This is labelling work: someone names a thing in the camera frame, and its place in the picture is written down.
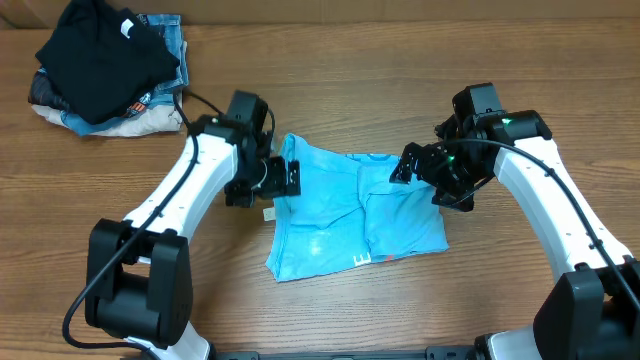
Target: blue cloth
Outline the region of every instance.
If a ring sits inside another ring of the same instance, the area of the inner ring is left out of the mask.
[[[389,183],[397,156],[340,155],[292,134],[281,155],[300,162],[301,195],[274,200],[276,281],[448,249],[433,187]]]
[[[165,41],[167,50],[180,60],[180,65],[176,68],[176,78],[171,81],[158,84],[153,93],[143,95],[138,103],[141,108],[153,108],[158,105],[173,105],[172,92],[177,87],[189,85],[189,75],[187,73],[186,46],[184,44],[184,36],[180,27],[180,15],[138,15],[138,19],[143,24],[157,31]],[[89,135],[98,131],[104,131],[121,124],[127,118],[137,115],[139,112],[135,109],[129,109],[127,114],[122,117],[111,118],[101,124],[91,125],[84,121],[78,114],[62,111],[60,119],[62,122],[76,134],[80,136]]]

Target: wooden tabletop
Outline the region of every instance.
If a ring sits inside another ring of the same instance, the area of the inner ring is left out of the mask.
[[[185,29],[192,90],[226,108],[259,93],[288,132],[340,153],[435,141],[465,86],[493,81],[505,108],[545,119],[569,172],[636,254],[640,20],[211,26]],[[0,31],[0,358],[115,359],[61,337],[85,281],[88,235],[156,187],[185,135],[79,138],[26,102],[46,30]],[[195,117],[206,109],[185,103]],[[471,213],[443,210],[450,250],[278,284],[274,224],[216,198],[191,246],[196,329],[221,351],[422,349],[531,323],[553,286],[522,211],[492,182]],[[109,341],[79,313],[72,333]]]

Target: folded clothes pile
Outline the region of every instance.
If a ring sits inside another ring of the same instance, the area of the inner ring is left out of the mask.
[[[134,15],[73,0],[36,53],[29,102],[80,136],[178,131],[172,93],[189,84],[179,15]]]
[[[287,135],[281,150],[300,162],[300,196],[274,199],[276,233],[267,267],[276,281],[448,249],[435,189],[389,177],[394,155],[340,155]]]

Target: white garment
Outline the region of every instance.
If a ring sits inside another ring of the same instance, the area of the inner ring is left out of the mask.
[[[178,103],[182,106],[182,95],[178,96]],[[42,105],[31,105],[31,108],[48,122],[67,127],[62,122],[60,110]],[[180,117],[175,106],[157,105],[123,121],[119,125],[90,135],[135,137],[162,131],[180,131],[181,125],[182,117]]]

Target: stack of clothes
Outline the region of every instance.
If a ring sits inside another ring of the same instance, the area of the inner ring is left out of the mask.
[[[36,53],[29,102],[80,136],[178,131],[173,92],[189,84],[179,15],[134,15],[72,0]]]

